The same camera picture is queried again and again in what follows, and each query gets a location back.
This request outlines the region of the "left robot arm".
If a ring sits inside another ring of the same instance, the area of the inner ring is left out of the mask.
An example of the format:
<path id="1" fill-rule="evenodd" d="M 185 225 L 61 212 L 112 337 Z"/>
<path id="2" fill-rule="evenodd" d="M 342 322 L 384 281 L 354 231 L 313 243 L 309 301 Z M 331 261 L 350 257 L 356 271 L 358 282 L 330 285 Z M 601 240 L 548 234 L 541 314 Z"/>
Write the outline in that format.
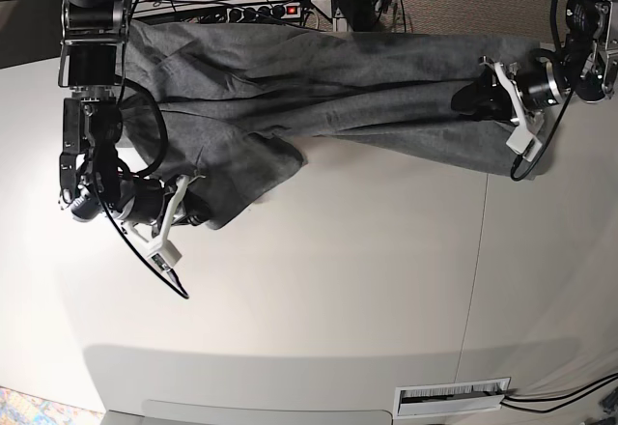
<path id="1" fill-rule="evenodd" d="M 513 125 L 507 145 L 516 166 L 544 153 L 547 109 L 572 98 L 600 102 L 617 91 L 617 0 L 551 0 L 549 16 L 552 49 L 532 49 L 524 70 L 482 57 L 482 74 L 451 100 L 462 115 Z"/>

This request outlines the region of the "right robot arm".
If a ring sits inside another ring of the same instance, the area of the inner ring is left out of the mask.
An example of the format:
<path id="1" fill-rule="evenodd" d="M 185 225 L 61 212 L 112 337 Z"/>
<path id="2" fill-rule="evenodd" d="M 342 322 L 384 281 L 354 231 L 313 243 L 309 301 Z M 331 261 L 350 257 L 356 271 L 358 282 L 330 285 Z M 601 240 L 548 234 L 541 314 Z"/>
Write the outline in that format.
<path id="1" fill-rule="evenodd" d="M 63 0 L 58 84 L 64 101 L 63 151 L 59 159 L 60 203 L 73 218 L 88 222 L 104 213 L 142 247 L 142 258 L 173 277 L 182 257 L 169 240 L 172 226 L 196 215 L 185 195 L 191 178 L 167 183 L 154 178 L 169 146 L 162 113 L 145 88 L 126 77 L 129 24 L 139 0 Z M 159 147 L 154 160 L 134 172 L 116 149 L 124 123 L 125 90 L 153 110 Z"/>

